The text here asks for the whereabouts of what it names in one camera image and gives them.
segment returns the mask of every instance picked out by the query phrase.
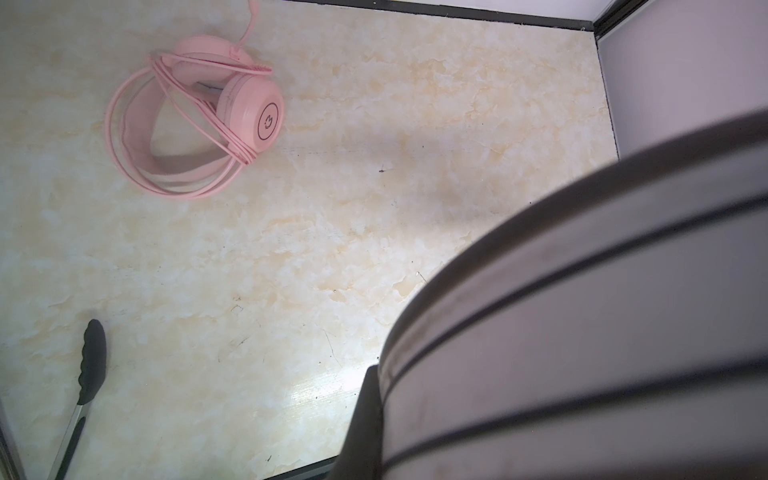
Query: white wall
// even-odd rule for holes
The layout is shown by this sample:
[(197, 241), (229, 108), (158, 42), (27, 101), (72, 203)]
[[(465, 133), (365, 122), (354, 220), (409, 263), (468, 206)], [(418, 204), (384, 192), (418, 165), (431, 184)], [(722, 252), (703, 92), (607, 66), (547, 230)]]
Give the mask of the white wall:
[(653, 0), (598, 41), (619, 155), (768, 108), (767, 0)]
[(480, 8), (495, 12), (522, 13), (541, 17), (597, 20), (613, 0), (401, 0), (402, 2)]

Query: pink headphones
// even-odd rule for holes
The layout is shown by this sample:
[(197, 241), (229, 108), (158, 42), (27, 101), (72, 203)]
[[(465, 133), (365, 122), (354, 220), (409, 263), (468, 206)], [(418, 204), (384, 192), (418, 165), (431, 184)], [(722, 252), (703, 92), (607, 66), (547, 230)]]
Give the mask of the pink headphones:
[[(248, 5), (250, 23), (236, 44), (210, 35), (185, 38), (172, 53), (150, 54), (149, 66), (131, 75), (114, 93), (107, 106), (104, 135), (112, 160), (134, 184), (163, 197), (206, 197), (225, 188), (277, 138), (285, 106), (280, 90), (268, 78), (272, 68), (257, 64), (243, 50), (259, 13), (257, 0), (249, 0)], [(147, 74), (153, 76), (123, 113), (120, 141), (125, 160), (121, 162), (112, 142), (114, 107), (128, 86)], [(181, 110), (170, 96), (172, 90), (195, 105), (222, 141)], [(150, 140), (166, 98), (223, 152), (173, 158), (152, 155)]]

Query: black silicone tong tip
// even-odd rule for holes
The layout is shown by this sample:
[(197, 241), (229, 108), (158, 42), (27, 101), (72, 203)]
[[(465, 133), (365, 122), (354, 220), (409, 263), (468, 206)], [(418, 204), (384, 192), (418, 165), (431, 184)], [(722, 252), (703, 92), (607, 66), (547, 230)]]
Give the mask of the black silicone tong tip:
[(88, 322), (83, 335), (83, 361), (80, 363), (80, 399), (78, 405), (85, 405), (96, 396), (107, 376), (107, 337), (104, 327), (96, 319)]

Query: headphone ear cup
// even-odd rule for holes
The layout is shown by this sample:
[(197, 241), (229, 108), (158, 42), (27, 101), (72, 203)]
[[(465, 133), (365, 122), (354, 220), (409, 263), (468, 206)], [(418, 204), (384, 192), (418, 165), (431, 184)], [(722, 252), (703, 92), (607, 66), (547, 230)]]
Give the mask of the headphone ear cup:
[[(237, 67), (253, 67), (256, 65), (242, 48), (236, 47), (231, 41), (212, 35), (182, 38), (174, 46), (173, 52), (176, 55), (183, 55), (198, 60), (210, 60)], [(178, 59), (168, 59), (165, 62), (170, 67), (171, 74), (185, 85), (194, 85), (198, 81), (214, 84), (226, 82), (233, 75), (231, 70), (217, 68), (212, 65), (200, 65)]]
[(233, 76), (216, 106), (216, 116), (257, 153), (277, 139), (284, 111), (280, 89), (264, 75)]

